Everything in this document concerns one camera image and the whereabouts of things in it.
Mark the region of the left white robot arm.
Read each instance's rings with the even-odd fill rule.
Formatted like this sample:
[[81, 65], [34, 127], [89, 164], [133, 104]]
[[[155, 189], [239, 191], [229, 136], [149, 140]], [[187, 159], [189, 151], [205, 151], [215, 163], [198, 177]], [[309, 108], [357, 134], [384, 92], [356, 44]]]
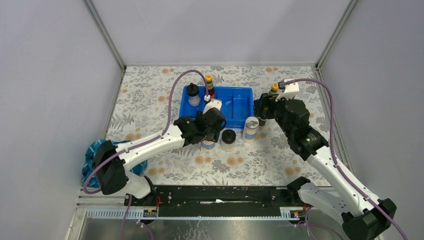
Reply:
[[131, 170], [166, 151], [203, 141], [217, 142], [226, 123], [225, 116], [212, 107], [205, 113], [199, 111], [195, 118], [178, 118], [163, 133], [119, 144], [107, 140], [98, 147], [92, 161], [93, 171], [87, 179], [96, 177], [98, 192], [103, 195], [124, 192], [136, 197], [142, 205], [148, 206], [155, 200], [155, 192], [152, 190], [154, 186], [146, 177]]

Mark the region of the green label sauce bottle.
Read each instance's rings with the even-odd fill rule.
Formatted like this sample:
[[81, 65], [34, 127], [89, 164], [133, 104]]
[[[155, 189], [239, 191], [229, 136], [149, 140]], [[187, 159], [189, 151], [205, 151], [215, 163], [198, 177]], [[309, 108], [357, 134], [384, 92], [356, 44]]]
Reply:
[[279, 94], [279, 85], [278, 85], [278, 83], [273, 83], [271, 85], [271, 88], [268, 91], [268, 94], [271, 95], [271, 96], [274, 96], [274, 95], [278, 95]]

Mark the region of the silver lid spice tin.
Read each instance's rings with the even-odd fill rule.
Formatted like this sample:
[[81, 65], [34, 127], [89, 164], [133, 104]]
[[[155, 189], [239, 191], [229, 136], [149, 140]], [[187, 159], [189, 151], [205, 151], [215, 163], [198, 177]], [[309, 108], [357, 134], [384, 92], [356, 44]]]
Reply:
[[215, 148], [216, 143], [213, 141], [204, 140], [201, 142], [201, 150], [205, 153], [210, 153]]
[[245, 143], [251, 143], [254, 141], [257, 131], [259, 128], [259, 120], [250, 116], [245, 120], [244, 129], [242, 131], [242, 140]]

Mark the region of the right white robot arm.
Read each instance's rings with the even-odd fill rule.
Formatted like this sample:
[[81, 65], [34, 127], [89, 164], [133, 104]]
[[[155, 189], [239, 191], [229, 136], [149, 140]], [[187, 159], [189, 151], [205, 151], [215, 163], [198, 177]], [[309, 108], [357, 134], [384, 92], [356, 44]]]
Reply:
[[302, 100], [277, 99], [263, 93], [253, 107], [256, 117], [276, 121], [290, 149], [318, 170], [338, 193], [321, 192], [310, 180], [299, 177], [287, 186], [286, 198], [291, 205], [305, 203], [318, 208], [341, 224], [351, 240], [372, 240], [392, 225], [395, 203], [374, 194], [332, 155], [328, 141], [310, 126], [310, 112]]

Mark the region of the yellow cap sauce bottle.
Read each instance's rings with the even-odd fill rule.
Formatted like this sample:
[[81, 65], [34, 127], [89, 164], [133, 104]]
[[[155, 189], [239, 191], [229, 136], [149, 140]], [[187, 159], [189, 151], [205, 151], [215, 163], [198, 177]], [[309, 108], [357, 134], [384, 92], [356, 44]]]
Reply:
[[215, 86], [213, 83], [213, 76], [211, 74], [205, 75], [206, 80], [206, 90], [207, 94], [210, 96], [211, 99], [215, 98]]

